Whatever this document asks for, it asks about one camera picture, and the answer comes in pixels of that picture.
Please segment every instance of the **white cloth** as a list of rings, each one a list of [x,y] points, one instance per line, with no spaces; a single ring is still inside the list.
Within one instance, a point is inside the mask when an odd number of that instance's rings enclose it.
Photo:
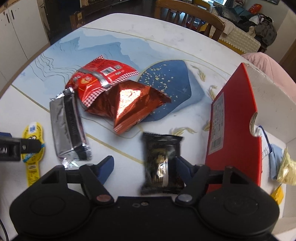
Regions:
[[[225,19],[225,18],[222,18],[222,17],[220,17],[220,16],[218,16],[218,18],[219,18],[223,23],[225,23],[225,28],[224,28],[223,33],[225,33],[226,35],[230,34],[231,31],[235,28],[235,25],[234,25],[232,22],[230,22],[230,21],[228,21],[227,19]]]
[[[251,22],[253,22],[253,23],[257,24],[257,25],[260,23],[260,19],[259,19],[258,15],[255,15],[255,16],[251,17],[249,19],[249,21],[251,21]]]

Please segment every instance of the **cable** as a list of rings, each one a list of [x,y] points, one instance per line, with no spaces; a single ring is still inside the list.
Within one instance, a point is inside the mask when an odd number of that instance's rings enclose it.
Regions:
[[[3,229],[3,231],[4,231],[4,235],[5,235],[5,239],[6,239],[6,241],[9,241],[7,231],[6,231],[5,227],[4,227],[4,224],[3,224],[3,222],[1,221],[1,219],[0,219],[0,225],[1,225],[2,229]]]

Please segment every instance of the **table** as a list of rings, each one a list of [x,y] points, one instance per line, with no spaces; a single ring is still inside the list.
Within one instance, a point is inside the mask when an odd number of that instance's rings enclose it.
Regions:
[[[208,132],[204,132],[202,127],[210,119],[211,105],[207,92],[215,85],[217,89],[214,91],[218,93],[239,64],[247,60],[186,28],[157,19],[118,13],[91,22],[52,45],[19,75],[1,98],[2,132],[19,137],[29,123],[37,121],[43,125],[46,150],[40,162],[41,175],[59,164],[51,132],[49,99],[63,90],[78,66],[101,54],[135,67],[143,75],[132,80],[146,84],[152,84],[148,79],[150,75],[154,80],[158,78],[157,83],[167,83],[170,79],[164,73],[174,71],[175,75],[178,74],[175,69],[187,70],[188,79],[182,72],[175,83],[187,81],[189,86],[183,86],[182,93],[187,93],[184,88],[190,86],[192,92],[190,97],[181,93],[179,98],[182,97],[183,102],[178,100],[175,112],[166,108],[165,111],[172,113],[163,118],[158,116],[157,124],[141,123],[122,137],[112,133],[109,120],[86,115],[81,108],[83,125],[92,148],[92,163],[97,164],[107,155],[115,159],[115,169],[105,184],[110,194],[114,198],[138,195],[144,181],[143,152],[139,141],[143,130],[167,134],[184,127],[193,129],[195,133],[184,130],[181,154],[192,164],[204,163]],[[174,92],[172,102],[177,98]],[[81,192],[79,185],[71,184],[69,187]],[[0,218],[10,239],[16,231],[9,218],[9,206],[26,188],[24,163],[0,163]]]

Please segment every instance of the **wall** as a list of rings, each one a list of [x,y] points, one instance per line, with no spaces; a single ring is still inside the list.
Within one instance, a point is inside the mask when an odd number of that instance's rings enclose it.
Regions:
[[[246,0],[244,9],[249,10],[249,8],[256,3],[262,5],[260,12],[271,17],[274,21],[275,29],[278,30],[287,15],[289,9],[287,5],[282,0],[280,0],[278,5],[263,0]]]
[[[276,62],[279,62],[289,50],[295,39],[296,14],[289,9],[282,25],[277,31],[276,40],[272,45],[267,47],[267,51],[265,53],[272,57]]]

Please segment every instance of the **wooden chair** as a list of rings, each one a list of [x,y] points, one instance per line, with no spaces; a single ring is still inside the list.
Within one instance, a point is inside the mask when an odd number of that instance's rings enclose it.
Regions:
[[[167,8],[168,14],[166,16],[166,21],[169,22],[171,10],[177,11],[176,16],[174,17],[173,23],[177,24],[179,21],[179,13],[183,12],[186,14],[193,16],[193,21],[190,23],[189,29],[192,29],[194,18],[199,18],[201,20],[204,20],[208,23],[207,28],[204,32],[205,36],[209,36],[211,27],[214,26],[216,28],[216,31],[214,32],[212,39],[215,41],[218,41],[220,35],[222,34],[225,24],[215,15],[208,12],[207,10],[204,10],[200,7],[194,6],[193,4],[189,4],[183,1],[178,0],[157,0],[155,4],[155,11],[154,11],[154,17],[157,19],[160,19],[161,16],[161,9]],[[183,18],[181,26],[185,27],[187,16]],[[202,26],[202,21],[200,21],[197,32],[199,32],[200,27]]]

